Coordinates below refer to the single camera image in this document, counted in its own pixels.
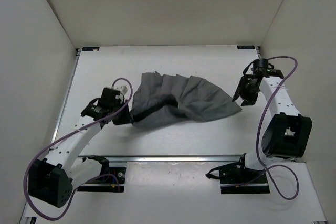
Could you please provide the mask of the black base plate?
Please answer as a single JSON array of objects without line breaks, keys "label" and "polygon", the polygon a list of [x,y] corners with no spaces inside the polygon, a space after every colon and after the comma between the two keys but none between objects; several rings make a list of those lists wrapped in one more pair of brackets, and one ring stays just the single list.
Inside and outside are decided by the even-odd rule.
[{"label": "black base plate", "polygon": [[270,193],[266,174],[260,170],[247,169],[240,162],[212,168],[205,176],[219,180],[222,195]]},{"label": "black base plate", "polygon": [[83,161],[90,160],[99,162],[102,165],[100,177],[91,179],[78,187],[79,192],[99,193],[123,193],[127,167],[125,163],[115,165],[103,156],[91,155],[84,157]]}]

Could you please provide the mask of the left corner label sticker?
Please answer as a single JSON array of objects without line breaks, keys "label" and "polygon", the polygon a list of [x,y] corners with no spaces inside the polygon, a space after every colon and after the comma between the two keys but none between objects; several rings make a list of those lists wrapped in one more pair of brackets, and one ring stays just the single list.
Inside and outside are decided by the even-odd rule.
[{"label": "left corner label sticker", "polygon": [[81,51],[99,51],[100,47],[82,47]]}]

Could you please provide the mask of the corner label sticker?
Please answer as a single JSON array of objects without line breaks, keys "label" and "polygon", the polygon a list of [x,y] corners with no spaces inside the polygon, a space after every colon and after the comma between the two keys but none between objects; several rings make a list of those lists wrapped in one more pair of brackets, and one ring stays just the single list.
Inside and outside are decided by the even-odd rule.
[{"label": "corner label sticker", "polygon": [[81,51],[99,51],[100,47],[82,47]]},{"label": "corner label sticker", "polygon": [[237,45],[238,50],[254,50],[255,46],[253,45]]}]

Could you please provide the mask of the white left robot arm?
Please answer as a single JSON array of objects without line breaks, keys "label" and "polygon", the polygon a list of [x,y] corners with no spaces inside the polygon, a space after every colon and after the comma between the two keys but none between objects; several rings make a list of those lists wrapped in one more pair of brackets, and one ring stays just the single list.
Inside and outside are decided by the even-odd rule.
[{"label": "white left robot arm", "polygon": [[128,111],[128,102],[117,102],[112,107],[89,103],[81,112],[73,131],[57,140],[56,148],[44,158],[36,157],[28,165],[24,177],[24,193],[60,208],[72,197],[72,193],[91,180],[104,181],[110,173],[108,160],[89,155],[80,164],[75,161],[86,145],[103,127],[120,113]]}]

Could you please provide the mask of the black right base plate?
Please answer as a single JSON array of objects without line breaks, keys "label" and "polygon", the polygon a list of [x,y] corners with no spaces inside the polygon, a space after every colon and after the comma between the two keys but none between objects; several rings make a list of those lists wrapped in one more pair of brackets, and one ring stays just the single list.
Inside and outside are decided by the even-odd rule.
[{"label": "black right base plate", "polygon": [[219,180],[222,195],[270,193],[266,174],[260,170],[247,169],[240,162],[212,168],[205,176]]}]

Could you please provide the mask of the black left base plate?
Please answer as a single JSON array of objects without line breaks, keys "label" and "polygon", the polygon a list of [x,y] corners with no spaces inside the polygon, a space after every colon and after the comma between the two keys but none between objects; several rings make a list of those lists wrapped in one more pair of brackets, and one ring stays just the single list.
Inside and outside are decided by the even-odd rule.
[{"label": "black left base plate", "polygon": [[99,162],[102,165],[100,177],[91,179],[78,187],[79,192],[99,193],[123,193],[127,167],[125,163],[115,165],[103,156],[91,155],[84,157],[83,161],[90,160]]}]

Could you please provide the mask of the right corner label sticker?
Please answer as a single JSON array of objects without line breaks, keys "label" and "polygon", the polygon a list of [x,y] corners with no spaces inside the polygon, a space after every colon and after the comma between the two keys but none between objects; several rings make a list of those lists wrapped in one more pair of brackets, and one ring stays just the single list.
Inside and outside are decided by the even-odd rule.
[{"label": "right corner label sticker", "polygon": [[255,46],[253,45],[237,45],[238,50],[254,50]]}]

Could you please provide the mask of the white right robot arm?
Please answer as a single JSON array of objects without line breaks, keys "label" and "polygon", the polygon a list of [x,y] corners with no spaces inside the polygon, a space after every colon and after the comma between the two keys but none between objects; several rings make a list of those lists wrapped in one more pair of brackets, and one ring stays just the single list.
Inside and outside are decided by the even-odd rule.
[{"label": "white right robot arm", "polygon": [[236,178],[248,182],[254,170],[262,170],[276,162],[303,157],[312,120],[303,116],[292,102],[280,70],[259,68],[252,74],[243,74],[235,91],[234,100],[242,99],[242,106],[252,106],[258,95],[267,102],[262,113],[270,113],[271,120],[265,131],[257,129],[257,144],[253,152],[243,155],[244,164],[235,169]]}]

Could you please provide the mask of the grey pleated skirt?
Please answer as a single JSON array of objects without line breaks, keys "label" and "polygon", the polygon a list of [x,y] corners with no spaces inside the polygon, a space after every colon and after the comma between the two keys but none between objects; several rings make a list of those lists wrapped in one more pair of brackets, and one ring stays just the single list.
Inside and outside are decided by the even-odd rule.
[{"label": "grey pleated skirt", "polygon": [[146,72],[130,113],[133,126],[149,130],[184,121],[216,121],[240,111],[229,94],[204,78]]}]

